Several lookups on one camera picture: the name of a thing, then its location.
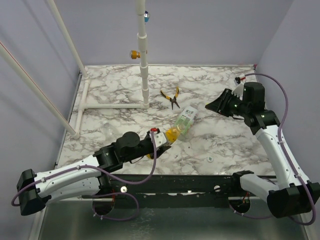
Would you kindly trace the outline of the yellow drink bottle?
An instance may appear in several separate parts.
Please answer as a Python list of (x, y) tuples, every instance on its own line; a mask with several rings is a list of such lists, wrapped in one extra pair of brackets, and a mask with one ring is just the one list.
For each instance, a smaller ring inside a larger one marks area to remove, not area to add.
[[(177, 126), (177, 127), (171, 127), (169, 128), (166, 132), (163, 132), (165, 133), (166, 137), (167, 137), (167, 140), (168, 140), (168, 144), (167, 145), (172, 145), (177, 139), (178, 137), (180, 136), (181, 134), (181, 131), (182, 129), (180, 128), (180, 126)], [(150, 133), (150, 130), (146, 133), (146, 137), (150, 137), (149, 135)]]

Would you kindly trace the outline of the clear plastic bottle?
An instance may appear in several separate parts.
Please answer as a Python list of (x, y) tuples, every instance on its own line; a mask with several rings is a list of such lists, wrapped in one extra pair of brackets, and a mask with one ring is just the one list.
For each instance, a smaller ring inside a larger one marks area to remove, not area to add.
[(121, 137), (119, 131), (107, 121), (104, 121), (102, 123), (102, 132), (105, 137), (106, 143), (115, 142), (118, 138)]

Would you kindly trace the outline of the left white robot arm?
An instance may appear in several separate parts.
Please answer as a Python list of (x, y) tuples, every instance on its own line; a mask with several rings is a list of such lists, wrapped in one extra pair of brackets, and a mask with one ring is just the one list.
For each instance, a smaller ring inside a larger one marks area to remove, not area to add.
[(121, 169), (124, 163), (149, 155), (154, 161), (171, 148), (169, 137), (158, 128), (149, 130), (144, 139), (132, 131), (115, 142), (75, 163), (57, 169), (34, 172), (24, 170), (16, 185), (17, 194), (11, 205), (19, 207), (22, 216), (43, 210), (50, 203), (78, 196), (107, 197), (111, 185), (103, 180)]

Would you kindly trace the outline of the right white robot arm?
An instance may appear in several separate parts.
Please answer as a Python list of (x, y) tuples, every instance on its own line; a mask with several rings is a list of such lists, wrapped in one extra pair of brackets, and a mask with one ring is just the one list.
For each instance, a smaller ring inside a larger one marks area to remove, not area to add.
[(242, 95), (226, 88), (205, 108), (225, 117), (241, 116), (261, 143), (273, 167), (277, 183), (273, 184), (251, 171), (234, 173), (230, 191), (241, 196), (254, 194), (267, 203), (276, 218), (310, 212), (320, 197), (320, 185), (311, 182), (290, 151), (276, 114), (265, 108), (265, 88), (258, 82), (239, 85)]

